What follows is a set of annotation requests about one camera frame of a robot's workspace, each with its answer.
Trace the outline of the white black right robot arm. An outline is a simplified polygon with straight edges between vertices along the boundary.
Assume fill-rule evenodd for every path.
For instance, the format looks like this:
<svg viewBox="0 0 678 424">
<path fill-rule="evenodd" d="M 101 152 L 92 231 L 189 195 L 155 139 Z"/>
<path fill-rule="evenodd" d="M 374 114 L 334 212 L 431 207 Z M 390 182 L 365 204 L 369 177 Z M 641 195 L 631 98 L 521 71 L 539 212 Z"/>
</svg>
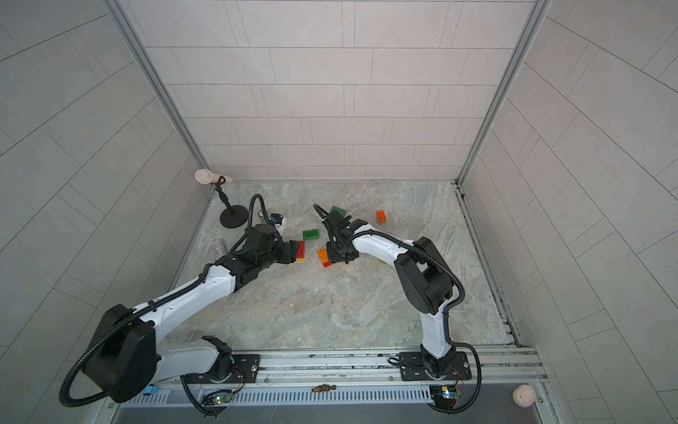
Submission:
<svg viewBox="0 0 678 424">
<path fill-rule="evenodd" d="M 369 254 L 390 263 L 397 272 L 406 299 L 420 313 L 423 330 L 421 355 L 423 369 L 434 379 L 453 376 L 470 379 L 465 353 L 469 344 L 456 343 L 450 334 L 450 310 L 465 299 L 459 278 L 429 238 L 400 240 L 378 231 L 366 221 L 353 221 L 338 211 L 314 205 L 328 233 L 328 259 L 349 263 Z"/>
</svg>

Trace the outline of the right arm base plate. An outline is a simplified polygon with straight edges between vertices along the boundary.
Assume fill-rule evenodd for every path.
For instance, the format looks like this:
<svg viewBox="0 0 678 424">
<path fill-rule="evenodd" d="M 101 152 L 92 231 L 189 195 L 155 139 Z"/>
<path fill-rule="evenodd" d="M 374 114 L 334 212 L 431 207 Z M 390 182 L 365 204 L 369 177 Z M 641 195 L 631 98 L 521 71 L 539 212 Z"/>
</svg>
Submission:
<svg viewBox="0 0 678 424">
<path fill-rule="evenodd" d="M 440 359 L 426 351 L 419 353 L 402 352 L 388 358 L 388 363 L 396 367 L 405 382 L 423 381 L 469 381 L 472 378 L 470 362 L 466 353 L 449 351 Z"/>
</svg>

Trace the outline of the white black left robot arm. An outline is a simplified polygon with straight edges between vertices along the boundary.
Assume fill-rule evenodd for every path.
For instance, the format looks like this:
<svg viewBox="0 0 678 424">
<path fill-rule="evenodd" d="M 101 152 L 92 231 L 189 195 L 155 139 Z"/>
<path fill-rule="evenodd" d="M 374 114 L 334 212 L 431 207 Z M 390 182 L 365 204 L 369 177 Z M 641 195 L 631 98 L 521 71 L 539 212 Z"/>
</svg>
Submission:
<svg viewBox="0 0 678 424">
<path fill-rule="evenodd" d="M 110 398 L 133 399 L 149 385 L 202 375 L 213 383 L 234 376 L 227 343 L 215 336 L 197 342 L 162 341 L 188 318 L 254 281 L 273 264 L 293 264 L 301 244 L 285 241 L 275 226 L 257 224 L 243 236 L 245 245 L 204 266 L 194 280 L 160 298 L 128 308 L 118 304 L 102 317 L 86 351 L 60 388 L 62 406 L 80 407 Z"/>
</svg>

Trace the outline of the long orange lego brick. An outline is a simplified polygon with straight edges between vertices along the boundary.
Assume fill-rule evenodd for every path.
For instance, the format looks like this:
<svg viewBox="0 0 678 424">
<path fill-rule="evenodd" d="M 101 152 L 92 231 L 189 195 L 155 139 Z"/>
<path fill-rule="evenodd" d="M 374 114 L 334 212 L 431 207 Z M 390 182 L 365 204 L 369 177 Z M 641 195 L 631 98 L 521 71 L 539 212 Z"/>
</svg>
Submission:
<svg viewBox="0 0 678 424">
<path fill-rule="evenodd" d="M 321 250 L 319 250 L 319 251 L 318 251 L 318 256 L 319 256 L 319 258 L 320 258 L 322 264 L 323 264 L 325 261 L 329 261 L 329 259 L 328 259 L 328 253 L 327 253 L 327 250 L 326 250 L 326 249 L 321 249 Z"/>
</svg>

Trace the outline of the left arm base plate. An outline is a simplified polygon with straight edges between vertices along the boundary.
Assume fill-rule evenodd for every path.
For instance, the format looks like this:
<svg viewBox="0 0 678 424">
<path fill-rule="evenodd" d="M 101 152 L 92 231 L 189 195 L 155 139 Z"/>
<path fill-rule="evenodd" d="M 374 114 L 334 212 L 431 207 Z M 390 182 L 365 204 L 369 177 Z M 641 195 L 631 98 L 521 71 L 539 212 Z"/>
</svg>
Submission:
<svg viewBox="0 0 678 424">
<path fill-rule="evenodd" d="M 190 384 L 237 384 L 255 383 L 261 364 L 257 354 L 233 354 L 229 360 L 219 360 L 204 374 L 188 374 Z"/>
</svg>

